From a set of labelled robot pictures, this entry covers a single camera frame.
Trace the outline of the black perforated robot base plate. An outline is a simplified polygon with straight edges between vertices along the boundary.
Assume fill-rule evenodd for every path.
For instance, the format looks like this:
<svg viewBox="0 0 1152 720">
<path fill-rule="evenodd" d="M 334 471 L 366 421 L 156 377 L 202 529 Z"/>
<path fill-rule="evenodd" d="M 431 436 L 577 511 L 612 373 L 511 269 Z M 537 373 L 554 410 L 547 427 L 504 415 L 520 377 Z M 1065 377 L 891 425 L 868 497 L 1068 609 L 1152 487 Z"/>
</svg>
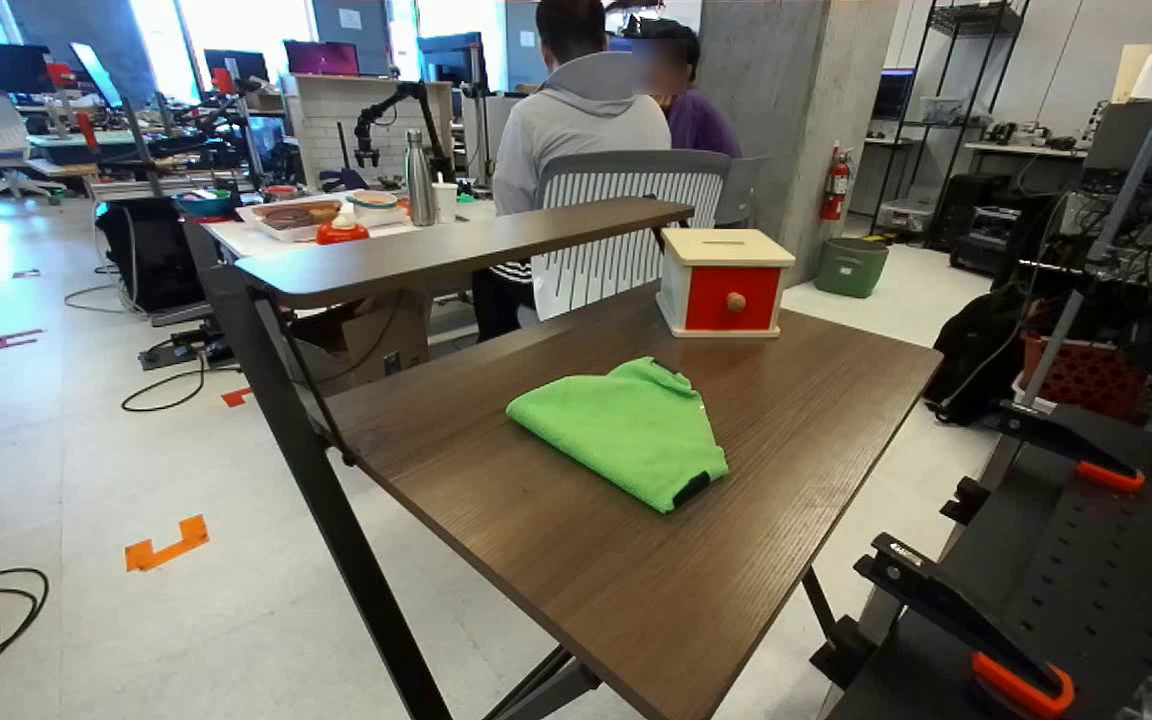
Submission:
<svg viewBox="0 0 1152 720">
<path fill-rule="evenodd" d="M 1004 439 L 985 503 L 929 555 L 1074 681 L 1068 720 L 1138 720 L 1152 697 L 1152 436 L 1106 433 L 1106 443 L 1149 471 L 1138 490 L 1084 484 L 1068 457 Z M 1017 720 L 967 681 L 956 634 L 881 594 L 891 618 L 826 720 Z"/>
</svg>

